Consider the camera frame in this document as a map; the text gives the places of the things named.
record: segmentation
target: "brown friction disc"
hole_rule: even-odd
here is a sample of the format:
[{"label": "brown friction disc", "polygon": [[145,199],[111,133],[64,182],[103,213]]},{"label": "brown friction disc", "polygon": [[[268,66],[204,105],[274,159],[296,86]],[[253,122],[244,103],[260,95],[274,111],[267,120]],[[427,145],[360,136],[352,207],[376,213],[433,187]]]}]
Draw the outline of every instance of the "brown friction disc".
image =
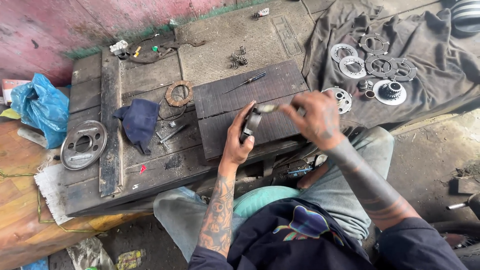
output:
[{"label": "brown friction disc", "polygon": [[[175,87],[177,86],[186,86],[188,88],[188,96],[180,101],[176,101],[172,98],[172,91]],[[172,83],[168,89],[167,92],[165,93],[165,99],[167,100],[167,103],[176,106],[176,107],[181,107],[185,104],[187,104],[192,98],[193,98],[193,91],[192,91],[193,84],[189,81],[177,81]]]}]

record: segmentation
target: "blue screwdriver handle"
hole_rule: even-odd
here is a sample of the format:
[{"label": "blue screwdriver handle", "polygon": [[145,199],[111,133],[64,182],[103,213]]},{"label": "blue screwdriver handle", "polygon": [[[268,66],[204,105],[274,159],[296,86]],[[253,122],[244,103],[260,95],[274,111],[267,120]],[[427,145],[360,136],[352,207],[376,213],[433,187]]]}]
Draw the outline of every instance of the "blue screwdriver handle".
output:
[{"label": "blue screwdriver handle", "polygon": [[262,72],[258,73],[257,75],[253,76],[252,78],[248,79],[247,82],[248,82],[248,83],[251,83],[251,82],[253,82],[253,81],[256,81],[256,80],[262,78],[262,77],[265,76],[265,75],[267,75],[267,72],[262,71]]}]

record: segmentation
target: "green paint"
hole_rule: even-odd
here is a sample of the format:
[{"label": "green paint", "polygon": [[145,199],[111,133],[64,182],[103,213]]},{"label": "green paint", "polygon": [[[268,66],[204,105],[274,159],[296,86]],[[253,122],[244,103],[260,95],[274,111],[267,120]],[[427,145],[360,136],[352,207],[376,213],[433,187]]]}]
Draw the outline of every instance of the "green paint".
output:
[{"label": "green paint", "polygon": [[[198,20],[210,18],[210,17],[213,17],[213,16],[221,15],[221,14],[224,14],[224,13],[227,13],[227,12],[230,12],[230,11],[239,10],[239,9],[250,7],[250,6],[253,6],[253,5],[262,4],[262,3],[265,3],[265,2],[268,2],[268,1],[269,0],[247,0],[247,1],[244,1],[244,2],[237,2],[237,3],[235,3],[233,5],[229,5],[229,6],[212,7],[212,10],[209,11],[207,14],[201,14],[200,16],[198,16]],[[143,38],[153,36],[156,33],[161,34],[161,33],[164,33],[164,32],[172,31],[174,27],[184,25],[184,24],[196,21],[196,20],[197,20],[196,17],[191,17],[191,18],[179,17],[179,18],[175,18],[175,19],[170,20],[170,22],[172,22],[172,24],[166,24],[166,25],[160,25],[160,26],[151,25],[151,26],[145,28],[142,31],[128,31],[128,30],[119,31],[114,36],[114,39],[117,40],[117,41],[123,39],[123,40],[131,43],[131,42],[137,41],[139,39],[143,39]],[[104,43],[105,44],[113,44],[113,43],[115,43],[115,41],[105,40]],[[85,58],[85,57],[97,54],[101,51],[102,51],[101,46],[94,46],[94,47],[90,47],[90,48],[74,49],[74,50],[65,52],[64,55],[67,56],[68,58],[72,59],[72,60],[77,60],[77,59],[81,59],[81,58]]]}]

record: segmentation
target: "tattooed arm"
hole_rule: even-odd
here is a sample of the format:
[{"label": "tattooed arm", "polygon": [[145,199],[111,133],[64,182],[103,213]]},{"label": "tattooed arm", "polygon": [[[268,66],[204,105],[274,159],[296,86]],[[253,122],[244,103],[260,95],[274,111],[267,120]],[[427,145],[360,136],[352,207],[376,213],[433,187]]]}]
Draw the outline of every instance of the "tattooed arm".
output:
[{"label": "tattooed arm", "polygon": [[[306,113],[301,117],[295,108]],[[392,227],[403,219],[420,216],[413,207],[358,154],[340,132],[338,108],[332,91],[296,95],[281,110],[296,124],[304,137],[326,152],[342,171],[350,188],[375,225]]]},{"label": "tattooed arm", "polygon": [[225,258],[230,249],[232,237],[231,222],[235,174],[238,166],[247,159],[254,143],[253,136],[249,136],[243,144],[240,143],[241,126],[254,103],[255,101],[252,101],[245,106],[237,114],[228,129],[227,142],[218,167],[215,188],[198,236],[198,246],[214,250]]}]

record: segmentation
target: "red wall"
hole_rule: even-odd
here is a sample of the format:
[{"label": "red wall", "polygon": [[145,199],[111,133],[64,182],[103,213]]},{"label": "red wall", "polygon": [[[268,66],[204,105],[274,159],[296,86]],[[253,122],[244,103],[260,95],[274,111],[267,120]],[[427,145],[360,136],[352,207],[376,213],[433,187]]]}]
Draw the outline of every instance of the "red wall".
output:
[{"label": "red wall", "polygon": [[94,54],[98,46],[146,35],[170,19],[197,18],[232,4],[233,0],[0,0],[0,79],[31,79],[37,72],[55,86],[67,85],[72,59]]}]

